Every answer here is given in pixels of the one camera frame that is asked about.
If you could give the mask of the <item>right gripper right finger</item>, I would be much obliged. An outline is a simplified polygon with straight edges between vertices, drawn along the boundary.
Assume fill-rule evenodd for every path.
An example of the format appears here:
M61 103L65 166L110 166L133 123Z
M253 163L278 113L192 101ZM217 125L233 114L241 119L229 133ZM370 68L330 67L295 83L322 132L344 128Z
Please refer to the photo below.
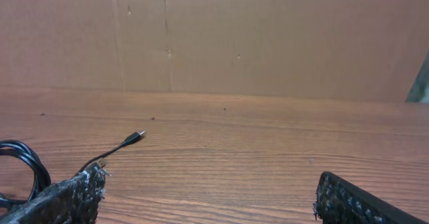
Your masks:
M320 175L313 211L323 224L428 224L332 172Z

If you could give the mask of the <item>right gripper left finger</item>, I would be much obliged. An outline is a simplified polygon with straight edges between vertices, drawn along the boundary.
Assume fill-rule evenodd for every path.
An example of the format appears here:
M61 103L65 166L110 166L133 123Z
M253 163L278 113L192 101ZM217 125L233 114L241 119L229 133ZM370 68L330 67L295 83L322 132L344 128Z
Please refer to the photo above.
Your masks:
M14 207L1 224L91 224L104 199L106 171L88 167L80 174L44 189L35 199Z

